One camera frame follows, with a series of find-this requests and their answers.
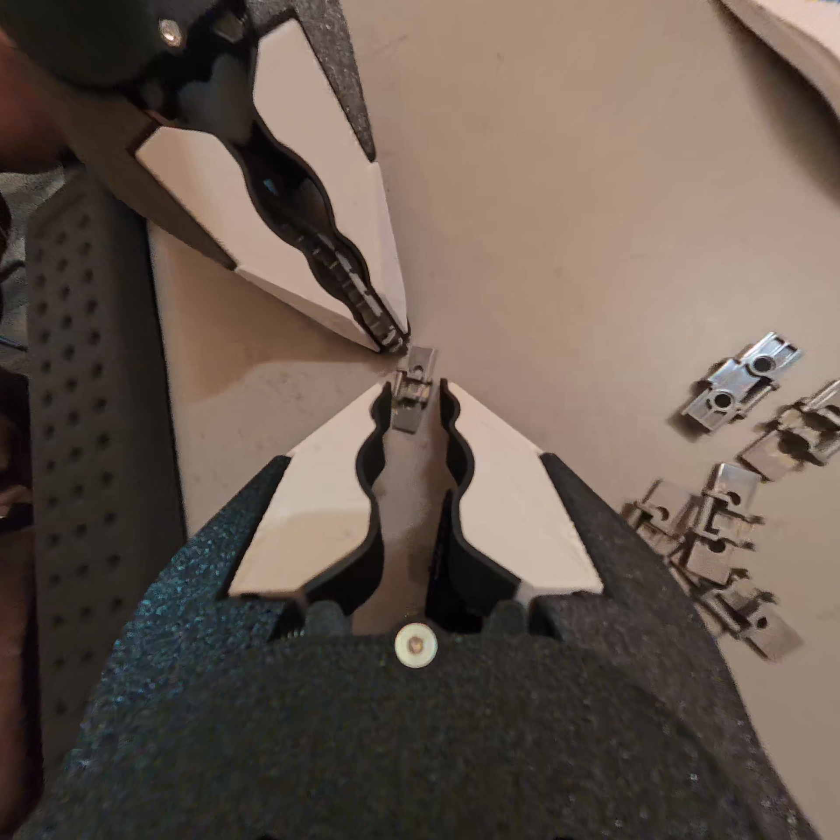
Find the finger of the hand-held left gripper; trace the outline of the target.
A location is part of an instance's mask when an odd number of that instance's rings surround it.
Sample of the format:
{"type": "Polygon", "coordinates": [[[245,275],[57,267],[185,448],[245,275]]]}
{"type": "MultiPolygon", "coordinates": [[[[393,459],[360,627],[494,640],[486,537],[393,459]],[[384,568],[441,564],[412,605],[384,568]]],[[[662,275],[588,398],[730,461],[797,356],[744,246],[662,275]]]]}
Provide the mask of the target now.
{"type": "Polygon", "coordinates": [[[318,283],[305,255],[259,215],[245,176],[211,134],[163,127],[136,158],[234,261],[234,271],[344,339],[382,352],[350,307],[318,283]]]}
{"type": "Polygon", "coordinates": [[[318,177],[339,233],[360,251],[374,291],[408,333],[406,291],[381,167],[367,159],[296,20],[259,40],[253,93],[273,137],[318,177]]]}

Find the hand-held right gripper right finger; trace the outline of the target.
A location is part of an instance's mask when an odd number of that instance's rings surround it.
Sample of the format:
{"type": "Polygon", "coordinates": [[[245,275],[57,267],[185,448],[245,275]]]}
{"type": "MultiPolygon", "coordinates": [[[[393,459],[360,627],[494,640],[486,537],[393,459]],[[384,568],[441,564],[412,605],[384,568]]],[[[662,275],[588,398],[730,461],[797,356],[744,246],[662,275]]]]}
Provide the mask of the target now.
{"type": "Polygon", "coordinates": [[[448,436],[448,574],[468,607],[547,595],[600,595],[604,585],[548,471],[549,454],[460,385],[439,386],[448,436]]]}

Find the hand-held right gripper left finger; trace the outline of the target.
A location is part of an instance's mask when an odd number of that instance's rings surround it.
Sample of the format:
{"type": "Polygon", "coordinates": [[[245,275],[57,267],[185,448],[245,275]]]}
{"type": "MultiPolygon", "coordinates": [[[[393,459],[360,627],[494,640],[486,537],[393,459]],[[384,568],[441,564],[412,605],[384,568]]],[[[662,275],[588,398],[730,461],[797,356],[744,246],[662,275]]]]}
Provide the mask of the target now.
{"type": "Polygon", "coordinates": [[[230,597],[300,606],[365,604],[382,581],[384,544],[373,485],[385,467],[392,386],[373,385],[291,449],[248,543],[230,597]]]}

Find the single grey track link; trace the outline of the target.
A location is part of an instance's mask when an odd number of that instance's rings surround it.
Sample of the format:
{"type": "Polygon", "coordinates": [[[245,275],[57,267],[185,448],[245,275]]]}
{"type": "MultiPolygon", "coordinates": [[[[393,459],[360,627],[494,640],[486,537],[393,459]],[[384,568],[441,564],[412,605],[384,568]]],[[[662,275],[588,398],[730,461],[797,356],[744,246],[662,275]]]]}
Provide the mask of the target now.
{"type": "Polygon", "coordinates": [[[395,369],[392,395],[392,426],[416,434],[434,389],[436,349],[413,346],[395,369]]]}

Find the pile of grey track links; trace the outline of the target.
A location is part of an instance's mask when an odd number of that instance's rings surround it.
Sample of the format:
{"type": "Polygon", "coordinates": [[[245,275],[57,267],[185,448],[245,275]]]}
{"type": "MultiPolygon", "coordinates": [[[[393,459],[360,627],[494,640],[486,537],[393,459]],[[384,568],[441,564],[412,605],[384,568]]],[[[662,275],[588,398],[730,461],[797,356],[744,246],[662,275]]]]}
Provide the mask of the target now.
{"type": "MultiPolygon", "coordinates": [[[[679,410],[679,428],[712,435],[746,419],[781,387],[803,351],[778,332],[768,332],[711,367],[679,410]]],[[[801,636],[776,609],[775,596],[751,581],[742,556],[758,546],[765,519],[755,501],[762,484],[779,481],[807,465],[838,459],[839,383],[783,405],[762,433],[733,461],[714,465],[698,491],[667,479],[656,481],[632,504],[626,519],[720,634],[738,639],[760,657],[778,663],[797,651],[801,636]]]]}

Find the grey desk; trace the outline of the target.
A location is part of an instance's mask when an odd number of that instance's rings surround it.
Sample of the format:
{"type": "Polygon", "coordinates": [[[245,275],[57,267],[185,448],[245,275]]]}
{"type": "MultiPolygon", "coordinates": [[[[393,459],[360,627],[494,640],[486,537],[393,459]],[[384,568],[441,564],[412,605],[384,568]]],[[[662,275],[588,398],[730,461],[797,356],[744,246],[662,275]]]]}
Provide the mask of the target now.
{"type": "MultiPolygon", "coordinates": [[[[341,2],[413,337],[614,509],[702,487],[780,406],[838,378],[838,123],[713,2],[341,2]],[[774,331],[804,355],[692,437],[707,370],[774,331]]],[[[154,234],[187,533],[389,362],[154,234]]],[[[377,634],[424,602],[450,487],[437,393],[375,486],[377,634]]],[[[721,651],[772,762],[838,838],[838,458],[763,485],[743,565],[804,645],[721,651]]]]}

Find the instruction booklet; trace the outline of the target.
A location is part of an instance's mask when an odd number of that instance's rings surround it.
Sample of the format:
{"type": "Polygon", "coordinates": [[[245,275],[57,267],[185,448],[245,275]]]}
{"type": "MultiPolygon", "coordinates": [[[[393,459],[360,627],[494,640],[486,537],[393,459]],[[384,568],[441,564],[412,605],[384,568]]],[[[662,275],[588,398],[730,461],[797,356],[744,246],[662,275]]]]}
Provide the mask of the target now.
{"type": "Polygon", "coordinates": [[[839,115],[838,1],[723,1],[839,115]]]}

